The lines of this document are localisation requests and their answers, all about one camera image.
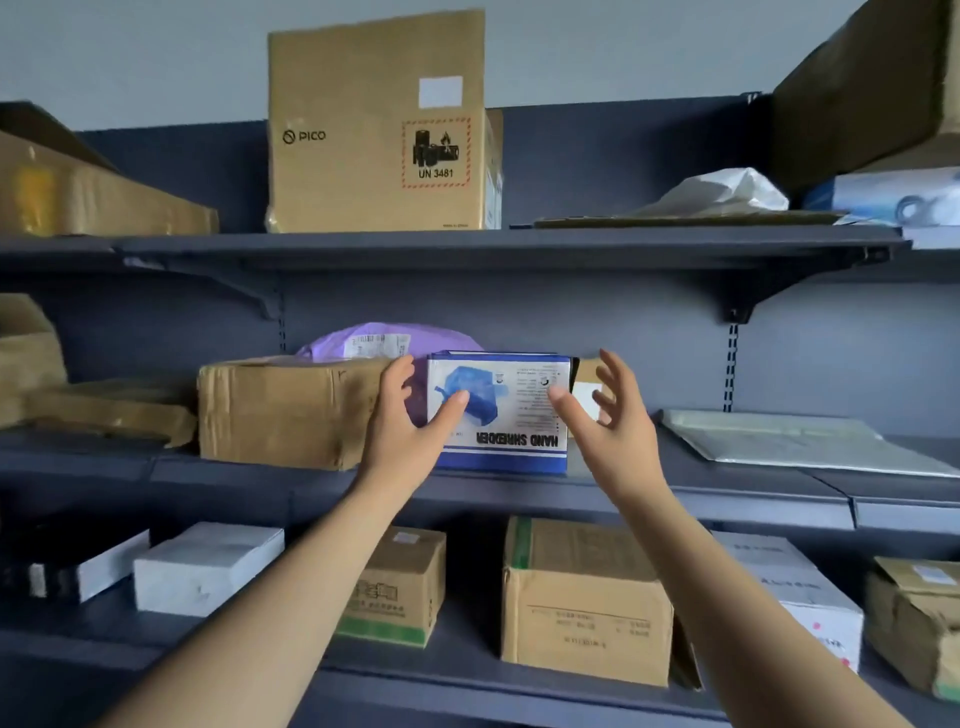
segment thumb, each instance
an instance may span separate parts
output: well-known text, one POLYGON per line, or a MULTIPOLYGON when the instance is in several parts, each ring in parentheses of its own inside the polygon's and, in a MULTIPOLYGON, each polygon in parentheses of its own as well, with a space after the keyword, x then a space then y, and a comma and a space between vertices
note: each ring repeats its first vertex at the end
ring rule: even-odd
POLYGON ((453 432, 454 427, 460 422, 467 410, 467 403, 470 401, 470 392, 462 389, 454 395, 451 395, 437 410, 430 423, 424 428, 430 433, 431 437, 436 437, 441 442, 446 442, 446 438, 453 432))
POLYGON ((546 394, 560 419, 570 428, 577 440, 584 442, 593 435, 599 425, 587 414, 576 397, 557 385, 550 387, 546 394))

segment wall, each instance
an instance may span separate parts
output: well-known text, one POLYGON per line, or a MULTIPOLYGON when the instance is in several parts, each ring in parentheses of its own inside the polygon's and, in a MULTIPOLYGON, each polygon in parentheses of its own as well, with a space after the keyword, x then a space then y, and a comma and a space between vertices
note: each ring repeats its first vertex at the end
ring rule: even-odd
POLYGON ((259 119, 269 31, 481 5, 488 106, 726 95, 772 89, 859 4, 8 1, 0 99, 32 99, 78 130, 259 119))

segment left hand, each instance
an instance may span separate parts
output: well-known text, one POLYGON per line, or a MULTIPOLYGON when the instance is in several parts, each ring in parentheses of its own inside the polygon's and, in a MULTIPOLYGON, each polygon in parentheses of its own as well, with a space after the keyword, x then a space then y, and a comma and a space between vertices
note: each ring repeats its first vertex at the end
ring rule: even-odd
POLYGON ((380 376, 380 394, 367 426, 358 474, 407 497, 430 475, 470 399, 469 392, 457 392, 427 426, 416 427, 405 404, 412 391, 406 382, 413 375, 414 357, 408 354, 395 359, 380 376))

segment forearm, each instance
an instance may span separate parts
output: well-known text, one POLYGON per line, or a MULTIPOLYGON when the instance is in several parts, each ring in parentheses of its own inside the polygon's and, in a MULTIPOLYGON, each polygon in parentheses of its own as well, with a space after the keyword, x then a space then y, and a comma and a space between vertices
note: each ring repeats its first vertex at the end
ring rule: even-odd
POLYGON ((295 546, 153 667, 98 728, 286 726, 357 577, 403 501, 396 489, 358 481, 295 546))
POLYGON ((908 726, 722 548, 660 481, 616 505, 736 728, 908 726))

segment blue packaging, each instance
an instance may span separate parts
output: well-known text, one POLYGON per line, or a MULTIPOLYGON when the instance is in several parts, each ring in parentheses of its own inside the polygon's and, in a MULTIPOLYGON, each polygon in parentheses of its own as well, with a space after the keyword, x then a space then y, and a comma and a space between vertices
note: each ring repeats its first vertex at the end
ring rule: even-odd
POLYGON ((840 175, 814 187, 804 209, 904 227, 960 225, 960 167, 840 175))
POLYGON ((565 473, 566 425, 547 388, 569 388, 570 358, 554 353, 440 352, 427 360, 427 418, 455 392, 467 412, 438 466, 511 473, 565 473))

